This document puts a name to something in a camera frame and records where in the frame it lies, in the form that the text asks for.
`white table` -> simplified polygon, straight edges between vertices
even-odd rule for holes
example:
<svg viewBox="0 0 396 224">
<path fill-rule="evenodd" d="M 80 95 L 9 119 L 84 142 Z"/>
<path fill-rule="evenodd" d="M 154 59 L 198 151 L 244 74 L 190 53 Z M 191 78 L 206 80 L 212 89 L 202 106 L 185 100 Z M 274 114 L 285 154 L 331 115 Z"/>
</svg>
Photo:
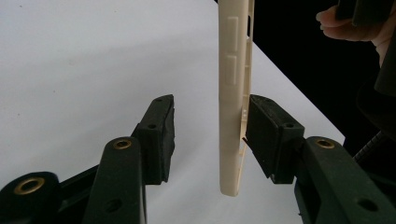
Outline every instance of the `white table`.
<svg viewBox="0 0 396 224">
<path fill-rule="evenodd" d="M 174 94 L 169 182 L 148 186 L 148 223 L 301 223 L 293 186 L 275 186 L 247 152 L 235 198 L 219 192 L 218 17 L 213 0 L 0 2 L 0 188 L 96 165 L 151 100 Z M 344 141 L 255 46 L 252 93 L 269 97 L 305 137 Z"/>
</svg>

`screw hole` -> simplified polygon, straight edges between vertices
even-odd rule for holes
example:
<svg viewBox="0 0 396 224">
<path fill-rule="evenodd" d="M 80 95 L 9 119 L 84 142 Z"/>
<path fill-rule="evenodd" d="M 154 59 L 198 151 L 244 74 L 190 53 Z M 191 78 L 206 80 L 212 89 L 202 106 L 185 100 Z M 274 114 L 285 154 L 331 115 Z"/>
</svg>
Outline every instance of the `screw hole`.
<svg viewBox="0 0 396 224">
<path fill-rule="evenodd" d="M 324 139 L 319 139 L 317 141 L 318 146 L 320 147 L 324 147 L 324 148 L 334 148 L 334 144 L 332 142 L 329 142 L 327 140 Z"/>
<path fill-rule="evenodd" d="M 107 213 L 113 213 L 122 207 L 122 201 L 120 199 L 113 199 L 105 204 L 105 211 Z"/>
<path fill-rule="evenodd" d="M 31 177 L 21 181 L 14 189 L 14 193 L 25 195 L 35 192 L 44 185 L 45 179 L 42 177 Z"/>
<path fill-rule="evenodd" d="M 114 143 L 113 147 L 115 149 L 125 149 L 127 147 L 130 147 L 132 145 L 132 142 L 127 140 L 127 139 L 121 139 L 117 142 Z"/>
<path fill-rule="evenodd" d="M 287 123 L 287 124 L 285 124 L 285 127 L 287 127 L 287 128 L 293 128 L 293 127 L 294 127 L 294 124 L 292 124 L 292 123 Z"/>
<path fill-rule="evenodd" d="M 358 205 L 370 212 L 378 211 L 378 206 L 369 199 L 358 199 Z"/>
</svg>

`beige plastic part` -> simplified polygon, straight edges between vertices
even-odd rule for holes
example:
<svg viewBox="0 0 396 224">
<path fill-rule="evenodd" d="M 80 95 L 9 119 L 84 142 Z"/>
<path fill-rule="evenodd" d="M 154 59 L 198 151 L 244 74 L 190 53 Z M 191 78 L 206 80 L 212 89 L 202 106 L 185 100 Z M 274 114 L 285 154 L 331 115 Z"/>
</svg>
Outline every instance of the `beige plastic part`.
<svg viewBox="0 0 396 224">
<path fill-rule="evenodd" d="M 218 4 L 220 191 L 236 196 L 247 148 L 242 138 L 248 122 L 254 0 Z"/>
</svg>

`finger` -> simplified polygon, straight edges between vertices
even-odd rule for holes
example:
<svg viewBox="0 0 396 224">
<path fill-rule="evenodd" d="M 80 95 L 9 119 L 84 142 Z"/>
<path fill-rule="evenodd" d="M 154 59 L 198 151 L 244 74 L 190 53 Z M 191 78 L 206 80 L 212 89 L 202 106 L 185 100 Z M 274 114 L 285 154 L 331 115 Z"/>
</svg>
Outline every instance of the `finger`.
<svg viewBox="0 0 396 224">
<path fill-rule="evenodd" d="M 396 12 L 393 9 L 392 13 L 389 15 L 388 20 L 385 21 L 384 24 L 382 25 L 381 31 L 378 33 L 378 36 L 375 39 L 373 39 L 373 44 L 375 46 L 378 46 L 383 42 L 389 40 L 394 33 L 395 25 L 396 25 Z"/>
<path fill-rule="evenodd" d="M 321 26 L 323 34 L 326 36 L 349 41 L 371 41 L 378 35 L 380 28 L 380 26 L 356 27 L 352 24 L 346 24 L 340 27 Z"/>
<path fill-rule="evenodd" d="M 382 65 L 382 62 L 384 62 L 385 55 L 387 54 L 388 47 L 389 47 L 390 39 L 386 40 L 382 44 L 378 45 L 375 50 L 379 54 L 379 65 Z"/>
<path fill-rule="evenodd" d="M 336 9 L 337 6 L 333 6 L 325 11 L 319 12 L 317 14 L 317 21 L 320 21 L 320 23 L 326 27 L 339 27 L 351 22 L 351 19 L 341 20 L 341 21 L 336 20 L 335 19 Z"/>
</svg>

